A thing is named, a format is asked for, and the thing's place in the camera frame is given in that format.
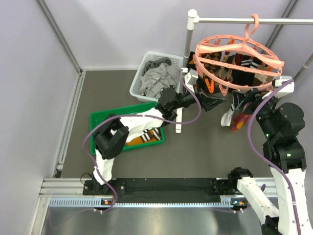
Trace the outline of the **pink round clip hanger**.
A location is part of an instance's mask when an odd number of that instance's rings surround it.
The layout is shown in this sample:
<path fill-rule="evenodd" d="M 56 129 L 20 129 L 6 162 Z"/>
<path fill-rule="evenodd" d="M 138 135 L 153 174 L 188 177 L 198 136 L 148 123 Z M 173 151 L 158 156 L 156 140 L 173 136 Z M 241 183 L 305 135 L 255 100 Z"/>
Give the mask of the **pink round clip hanger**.
<path fill-rule="evenodd" d="M 215 35 L 200 41 L 193 54 L 196 70 L 210 94 L 229 90 L 269 90 L 281 76 L 284 62 L 266 46 L 250 38 L 259 27 L 259 16 L 252 14 L 253 28 L 245 25 L 245 35 Z"/>

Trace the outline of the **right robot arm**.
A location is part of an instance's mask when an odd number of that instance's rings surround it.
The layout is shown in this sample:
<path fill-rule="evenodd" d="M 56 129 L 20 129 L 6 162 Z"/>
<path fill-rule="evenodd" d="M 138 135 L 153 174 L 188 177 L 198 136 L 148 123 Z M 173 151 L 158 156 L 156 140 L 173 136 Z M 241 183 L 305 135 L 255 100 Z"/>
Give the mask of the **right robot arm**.
<path fill-rule="evenodd" d="M 293 103 L 276 107 L 277 98 L 257 94 L 249 111 L 266 137 L 263 160 L 273 175 L 278 206 L 273 205 L 248 169 L 237 167 L 228 175 L 228 188 L 241 193 L 259 218 L 264 235 L 311 235 L 305 194 L 306 156 L 297 139 L 305 127 L 302 109 Z"/>

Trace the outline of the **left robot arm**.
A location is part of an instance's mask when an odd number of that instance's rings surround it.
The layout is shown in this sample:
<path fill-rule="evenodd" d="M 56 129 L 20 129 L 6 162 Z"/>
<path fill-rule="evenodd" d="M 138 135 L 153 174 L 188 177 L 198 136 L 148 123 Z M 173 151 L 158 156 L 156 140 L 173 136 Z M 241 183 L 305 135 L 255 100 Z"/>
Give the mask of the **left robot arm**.
<path fill-rule="evenodd" d="M 115 157 L 123 150 L 125 143 L 142 135 L 144 131 L 175 124 L 176 109 L 187 108 L 197 103 L 199 111 L 210 111 L 225 102 L 224 98 L 188 90 L 178 94 L 173 88 L 161 91 L 155 107 L 137 114 L 110 114 L 86 136 L 95 145 L 96 156 L 92 158 L 94 171 L 88 181 L 88 189 L 106 194 L 112 189 L 112 165 Z"/>

